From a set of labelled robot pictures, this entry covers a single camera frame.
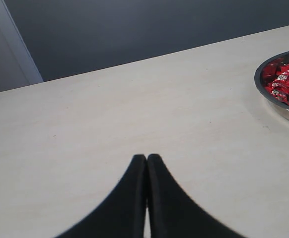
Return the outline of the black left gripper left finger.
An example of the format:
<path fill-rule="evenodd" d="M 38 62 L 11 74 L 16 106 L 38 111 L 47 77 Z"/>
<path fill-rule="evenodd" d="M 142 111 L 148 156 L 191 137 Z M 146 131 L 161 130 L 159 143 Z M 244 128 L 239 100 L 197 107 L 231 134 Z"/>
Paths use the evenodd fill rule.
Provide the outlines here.
<path fill-rule="evenodd" d="M 110 194 L 60 238 L 142 238 L 145 228 L 147 160 L 134 155 Z"/>

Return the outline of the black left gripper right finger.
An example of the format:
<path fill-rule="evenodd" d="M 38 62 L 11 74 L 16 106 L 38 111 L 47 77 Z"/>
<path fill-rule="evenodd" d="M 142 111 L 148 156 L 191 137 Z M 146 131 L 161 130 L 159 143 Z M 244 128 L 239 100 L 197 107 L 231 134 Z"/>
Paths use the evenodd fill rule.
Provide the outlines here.
<path fill-rule="evenodd" d="M 241 238 L 196 204 L 159 154 L 147 158 L 148 211 L 152 238 Z"/>

